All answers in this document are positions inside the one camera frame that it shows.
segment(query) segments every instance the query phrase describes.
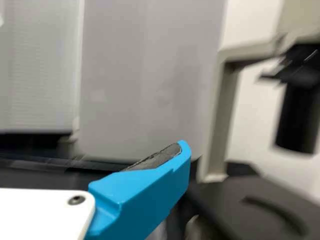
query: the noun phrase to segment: black surface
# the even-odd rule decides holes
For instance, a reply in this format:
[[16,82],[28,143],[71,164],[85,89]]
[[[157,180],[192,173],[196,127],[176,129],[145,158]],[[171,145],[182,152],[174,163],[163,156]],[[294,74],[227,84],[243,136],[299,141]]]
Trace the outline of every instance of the black surface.
[[320,239],[320,208],[258,176],[191,182],[185,197],[221,231],[222,239]]

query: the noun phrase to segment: white panel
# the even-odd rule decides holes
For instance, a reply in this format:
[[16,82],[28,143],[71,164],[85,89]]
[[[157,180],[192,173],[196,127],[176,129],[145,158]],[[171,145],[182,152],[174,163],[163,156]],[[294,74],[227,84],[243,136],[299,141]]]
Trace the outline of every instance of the white panel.
[[284,1],[228,0],[220,47],[229,48],[269,40],[276,33]]
[[5,3],[4,0],[0,0],[0,27],[5,21]]
[[[0,239],[80,240],[95,213],[87,191],[0,188]],[[79,204],[68,201],[84,197]]]
[[85,3],[79,144],[139,159],[179,139],[202,153],[223,0]]
[[79,2],[5,0],[10,42],[8,130],[72,129]]

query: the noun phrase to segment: blue bracket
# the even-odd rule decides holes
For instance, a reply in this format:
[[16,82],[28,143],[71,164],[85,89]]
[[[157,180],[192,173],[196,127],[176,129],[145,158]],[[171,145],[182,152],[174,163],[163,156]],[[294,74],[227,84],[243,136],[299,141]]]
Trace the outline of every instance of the blue bracket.
[[164,164],[143,170],[116,172],[89,184],[95,214],[88,240],[143,240],[170,213],[187,190],[191,149],[181,140],[181,151]]

